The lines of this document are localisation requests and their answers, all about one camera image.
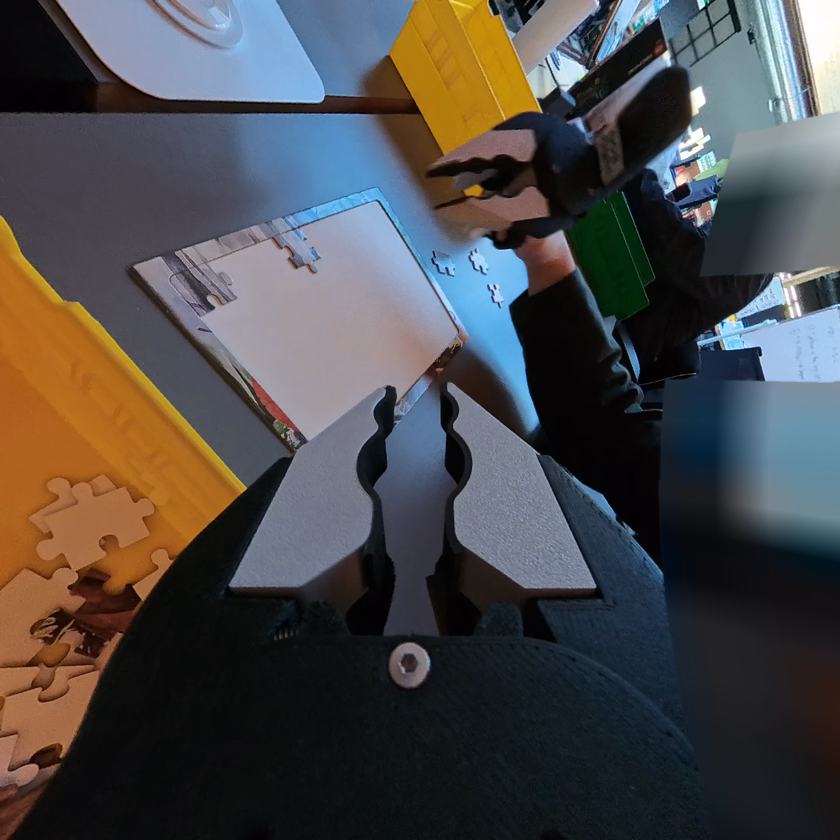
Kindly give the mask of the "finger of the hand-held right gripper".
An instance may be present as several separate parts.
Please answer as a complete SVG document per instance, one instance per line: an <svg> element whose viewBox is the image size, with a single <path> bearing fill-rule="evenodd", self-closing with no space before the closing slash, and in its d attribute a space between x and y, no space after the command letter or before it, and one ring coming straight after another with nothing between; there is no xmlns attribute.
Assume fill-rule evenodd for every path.
<svg viewBox="0 0 840 840"><path fill-rule="evenodd" d="M537 186L526 186L515 196L467 196L436 206L437 215L464 229L499 232L519 222L550 217L550 205Z"/></svg>
<svg viewBox="0 0 840 840"><path fill-rule="evenodd" d="M532 129L492 129L438 158L426 176L456 182L538 182L533 163L538 148Z"/></svg>

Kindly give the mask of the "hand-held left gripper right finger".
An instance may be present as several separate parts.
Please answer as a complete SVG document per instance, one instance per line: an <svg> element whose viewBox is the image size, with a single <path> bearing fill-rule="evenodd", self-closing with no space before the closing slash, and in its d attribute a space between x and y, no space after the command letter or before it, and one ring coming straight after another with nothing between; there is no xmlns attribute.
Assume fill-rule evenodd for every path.
<svg viewBox="0 0 840 840"><path fill-rule="evenodd" d="M470 635L498 603L526 616L536 602L596 596L538 453L451 383L440 393L440 418L455 487L442 554L427 577L438 632Z"/></svg>

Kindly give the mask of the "pile of puzzle pieces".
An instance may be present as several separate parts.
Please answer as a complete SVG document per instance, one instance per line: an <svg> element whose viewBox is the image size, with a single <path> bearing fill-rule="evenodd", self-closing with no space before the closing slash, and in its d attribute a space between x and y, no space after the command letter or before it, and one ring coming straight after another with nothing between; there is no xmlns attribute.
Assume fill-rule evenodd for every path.
<svg viewBox="0 0 840 840"><path fill-rule="evenodd" d="M108 477L71 485L55 478L56 498L29 517L45 538L43 561L62 559L49 577L22 569L2 587L2 814L55 772L68 751L113 651L144 599L172 564L152 552L154 572L120 595L92 569L106 556L149 537L154 504L134 500Z"/></svg>

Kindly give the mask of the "grey desk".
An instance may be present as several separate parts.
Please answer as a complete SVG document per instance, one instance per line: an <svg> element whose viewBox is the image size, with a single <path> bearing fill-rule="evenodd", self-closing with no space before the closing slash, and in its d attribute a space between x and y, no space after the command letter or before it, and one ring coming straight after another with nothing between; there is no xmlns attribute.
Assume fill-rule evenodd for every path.
<svg viewBox="0 0 840 840"><path fill-rule="evenodd" d="M388 57L410 2L282 1L322 80L316 103L154 98L114 75L58 2L2 2L1 111L415 114Z"/></svg>
<svg viewBox="0 0 840 840"><path fill-rule="evenodd" d="M433 205L448 182L424 173L439 149L417 115L5 113L1 211L26 259L111 334L238 479L286 453L276 435L130 276L150 257L377 187L440 276L469 340L445 370L511 430L537 425L508 304L524 265L485 239L488 276ZM502 309L487 284L497 283Z"/></svg>

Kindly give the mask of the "yellow bin with puzzle pieces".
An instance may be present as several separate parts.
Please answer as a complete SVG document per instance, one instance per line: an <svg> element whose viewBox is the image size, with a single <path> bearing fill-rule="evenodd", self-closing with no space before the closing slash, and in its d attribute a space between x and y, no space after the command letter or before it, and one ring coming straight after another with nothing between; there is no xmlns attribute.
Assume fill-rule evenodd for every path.
<svg viewBox="0 0 840 840"><path fill-rule="evenodd" d="M63 565L39 558L45 537L29 520L56 498L47 483L106 476L154 504L149 537L125 549L108 538L92 567L120 595L154 572L152 552L173 562L245 485L105 328L27 261L4 219L1 240L2 587L22 569L49 577ZM14 836L54 773L14 799L10 820L2 814L2 838Z"/></svg>

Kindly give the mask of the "puzzle frame board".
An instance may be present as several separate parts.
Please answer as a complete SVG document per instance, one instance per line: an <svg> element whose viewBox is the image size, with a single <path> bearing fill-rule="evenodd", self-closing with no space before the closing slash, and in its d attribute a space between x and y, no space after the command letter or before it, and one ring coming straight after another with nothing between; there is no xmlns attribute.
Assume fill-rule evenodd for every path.
<svg viewBox="0 0 840 840"><path fill-rule="evenodd" d="M298 229L321 258L295 268L272 235ZM224 272L237 299L199 317L169 282ZM140 285L295 453L374 389L398 422L468 333L378 188L275 217L132 267Z"/></svg>

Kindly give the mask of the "lavender stone-pattern puzzle piece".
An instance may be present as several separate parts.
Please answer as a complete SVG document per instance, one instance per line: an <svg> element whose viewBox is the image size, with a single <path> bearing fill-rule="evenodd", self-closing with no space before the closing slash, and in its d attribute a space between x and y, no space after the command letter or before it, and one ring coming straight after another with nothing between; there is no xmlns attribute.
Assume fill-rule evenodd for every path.
<svg viewBox="0 0 840 840"><path fill-rule="evenodd" d="M199 317L237 299L229 275L214 269L187 269L172 275L169 282Z"/></svg>

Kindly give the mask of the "grey streaked puzzle piece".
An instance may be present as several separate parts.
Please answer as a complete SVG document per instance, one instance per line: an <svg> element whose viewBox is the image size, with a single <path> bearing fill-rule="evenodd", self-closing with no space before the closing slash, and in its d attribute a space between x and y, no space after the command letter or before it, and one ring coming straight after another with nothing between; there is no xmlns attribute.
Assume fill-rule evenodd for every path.
<svg viewBox="0 0 840 840"><path fill-rule="evenodd" d="M319 271L317 266L320 253L308 245L307 238L298 229L291 229L272 235L275 243L289 252L288 259L297 269L307 268L312 274Z"/></svg>

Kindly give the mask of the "white bottle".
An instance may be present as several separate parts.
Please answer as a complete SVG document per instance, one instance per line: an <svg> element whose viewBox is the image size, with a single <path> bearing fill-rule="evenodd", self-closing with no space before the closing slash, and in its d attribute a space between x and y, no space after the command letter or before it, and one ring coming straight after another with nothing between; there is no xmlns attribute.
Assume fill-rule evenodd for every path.
<svg viewBox="0 0 840 840"><path fill-rule="evenodd" d="M598 8L598 1L543 2L512 38L523 72L531 73Z"/></svg>

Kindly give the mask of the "whiteboard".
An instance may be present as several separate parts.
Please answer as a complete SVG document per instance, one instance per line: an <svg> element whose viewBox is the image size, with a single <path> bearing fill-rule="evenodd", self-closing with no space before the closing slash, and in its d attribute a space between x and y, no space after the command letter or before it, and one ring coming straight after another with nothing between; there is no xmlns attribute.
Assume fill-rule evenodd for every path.
<svg viewBox="0 0 840 840"><path fill-rule="evenodd" d="M741 339L761 350L767 382L839 382L839 308L762 326Z"/></svg>

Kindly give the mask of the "green bin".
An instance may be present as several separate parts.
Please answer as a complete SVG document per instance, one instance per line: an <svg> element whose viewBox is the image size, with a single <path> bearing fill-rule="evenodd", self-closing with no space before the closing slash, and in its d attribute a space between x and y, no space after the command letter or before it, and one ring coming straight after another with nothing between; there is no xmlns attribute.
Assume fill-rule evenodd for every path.
<svg viewBox="0 0 840 840"><path fill-rule="evenodd" d="M604 317L624 320L648 305L655 273L622 192L598 203L566 237Z"/></svg>

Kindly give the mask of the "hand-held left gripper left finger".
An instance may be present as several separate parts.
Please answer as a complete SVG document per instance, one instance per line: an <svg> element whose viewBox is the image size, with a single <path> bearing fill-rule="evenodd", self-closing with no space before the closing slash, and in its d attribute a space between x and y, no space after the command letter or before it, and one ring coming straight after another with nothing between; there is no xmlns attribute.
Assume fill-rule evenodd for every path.
<svg viewBox="0 0 840 840"><path fill-rule="evenodd" d="M328 602L356 635L382 635L394 565L375 483L386 469L396 389L376 388L291 458L228 589Z"/></svg>

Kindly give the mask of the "person's right hand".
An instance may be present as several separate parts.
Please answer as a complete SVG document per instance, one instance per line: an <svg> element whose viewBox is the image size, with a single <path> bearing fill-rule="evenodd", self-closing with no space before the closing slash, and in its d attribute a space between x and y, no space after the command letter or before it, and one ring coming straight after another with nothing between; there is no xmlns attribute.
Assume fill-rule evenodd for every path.
<svg viewBox="0 0 840 840"><path fill-rule="evenodd" d="M526 237L516 250L528 274L528 294L536 296L572 275L577 265L565 232L546 238Z"/></svg>

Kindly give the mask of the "empty yellow bin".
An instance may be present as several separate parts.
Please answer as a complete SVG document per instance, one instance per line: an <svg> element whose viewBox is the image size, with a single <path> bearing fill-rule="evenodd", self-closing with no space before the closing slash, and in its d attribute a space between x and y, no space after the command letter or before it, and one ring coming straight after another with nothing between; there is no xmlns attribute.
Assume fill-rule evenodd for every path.
<svg viewBox="0 0 840 840"><path fill-rule="evenodd" d="M539 111L508 32L488 2L415 2L390 56L444 154Z"/></svg>

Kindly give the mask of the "black carton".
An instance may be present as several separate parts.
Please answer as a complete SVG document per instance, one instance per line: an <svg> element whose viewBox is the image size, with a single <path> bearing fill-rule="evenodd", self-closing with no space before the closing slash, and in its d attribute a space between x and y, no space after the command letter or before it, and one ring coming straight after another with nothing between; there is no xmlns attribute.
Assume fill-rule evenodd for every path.
<svg viewBox="0 0 840 840"><path fill-rule="evenodd" d="M574 107L566 118L584 117L621 86L643 74L648 67L660 66L661 56L666 50L667 41L657 18L573 84L568 95L574 101Z"/></svg>

